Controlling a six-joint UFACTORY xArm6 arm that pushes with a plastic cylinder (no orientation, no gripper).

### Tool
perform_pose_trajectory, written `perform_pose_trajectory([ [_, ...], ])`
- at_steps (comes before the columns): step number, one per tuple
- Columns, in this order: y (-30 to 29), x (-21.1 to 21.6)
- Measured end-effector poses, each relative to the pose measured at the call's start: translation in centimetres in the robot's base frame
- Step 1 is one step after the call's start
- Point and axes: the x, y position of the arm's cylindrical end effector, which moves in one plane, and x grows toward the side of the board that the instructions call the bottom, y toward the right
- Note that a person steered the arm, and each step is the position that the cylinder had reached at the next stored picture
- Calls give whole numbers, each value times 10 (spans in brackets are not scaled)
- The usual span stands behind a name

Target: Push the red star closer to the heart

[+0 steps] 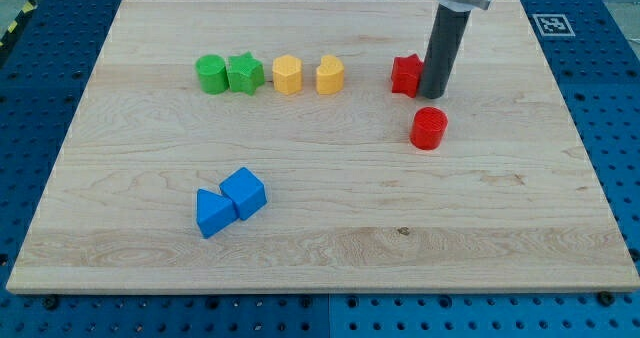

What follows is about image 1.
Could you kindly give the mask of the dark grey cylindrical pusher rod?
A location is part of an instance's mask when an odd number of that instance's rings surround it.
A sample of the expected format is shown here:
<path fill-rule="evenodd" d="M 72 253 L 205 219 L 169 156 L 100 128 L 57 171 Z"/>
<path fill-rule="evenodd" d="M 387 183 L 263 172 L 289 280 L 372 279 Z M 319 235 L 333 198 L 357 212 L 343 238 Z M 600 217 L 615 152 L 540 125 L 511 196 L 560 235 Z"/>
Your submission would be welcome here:
<path fill-rule="evenodd" d="M 420 96 L 437 99 L 445 93 L 469 16 L 469 11 L 438 5 L 418 87 Z"/>

